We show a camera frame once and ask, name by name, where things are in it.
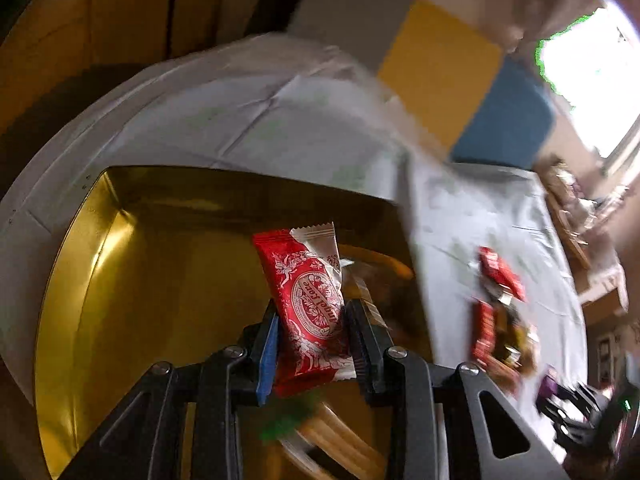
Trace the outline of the red white snack packet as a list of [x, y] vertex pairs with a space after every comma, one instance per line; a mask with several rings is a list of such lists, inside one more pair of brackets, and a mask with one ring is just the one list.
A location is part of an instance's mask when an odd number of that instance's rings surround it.
[[283, 328], [274, 393], [286, 398], [354, 379], [334, 224], [256, 233], [252, 243]]

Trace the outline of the green cracker packet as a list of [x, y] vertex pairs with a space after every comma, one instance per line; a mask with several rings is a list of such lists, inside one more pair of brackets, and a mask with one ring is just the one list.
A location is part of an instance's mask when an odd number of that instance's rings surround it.
[[383, 479], [387, 460], [318, 396], [276, 399], [260, 430], [265, 479]]

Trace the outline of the purple snack packet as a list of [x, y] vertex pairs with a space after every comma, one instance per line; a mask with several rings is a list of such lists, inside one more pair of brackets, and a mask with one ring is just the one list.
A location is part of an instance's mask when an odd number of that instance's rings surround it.
[[541, 378], [541, 382], [538, 388], [537, 401], [552, 399], [558, 392], [558, 373], [556, 370], [549, 366], [544, 372], [544, 376]]

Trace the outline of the red-ended cracker packet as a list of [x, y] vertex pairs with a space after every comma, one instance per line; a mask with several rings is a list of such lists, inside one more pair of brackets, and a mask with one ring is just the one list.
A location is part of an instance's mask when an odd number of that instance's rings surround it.
[[483, 300], [474, 304], [474, 327], [471, 356], [485, 365], [492, 356], [496, 344], [494, 308]]

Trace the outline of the gold tin box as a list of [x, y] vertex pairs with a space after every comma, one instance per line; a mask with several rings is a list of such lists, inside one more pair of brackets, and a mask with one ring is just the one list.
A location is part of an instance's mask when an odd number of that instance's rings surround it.
[[238, 340], [270, 297], [256, 232], [332, 223], [394, 339], [431, 356], [416, 268], [396, 205], [229, 170], [112, 167], [80, 190], [43, 297], [35, 399], [57, 477], [155, 362], [188, 365]]

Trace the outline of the white green-patterned tablecloth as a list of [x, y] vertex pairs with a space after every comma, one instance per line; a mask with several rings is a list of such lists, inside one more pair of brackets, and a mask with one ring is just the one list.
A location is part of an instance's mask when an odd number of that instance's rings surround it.
[[44, 289], [82, 199], [119, 166], [229, 170], [339, 188], [399, 209], [436, 360], [454, 346], [474, 286], [472, 251], [495, 247], [525, 282], [541, 359], [587, 376], [585, 318], [532, 172], [447, 167], [413, 142], [400, 99], [334, 47], [266, 35], [142, 70], [30, 159], [1, 202], [1, 342], [35, 401]]

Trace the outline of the grey yellow blue chair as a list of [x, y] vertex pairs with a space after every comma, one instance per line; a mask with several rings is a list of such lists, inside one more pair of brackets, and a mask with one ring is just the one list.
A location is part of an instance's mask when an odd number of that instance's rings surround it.
[[427, 0], [300, 0], [288, 32], [356, 58], [456, 162], [532, 168], [553, 127], [528, 71]]

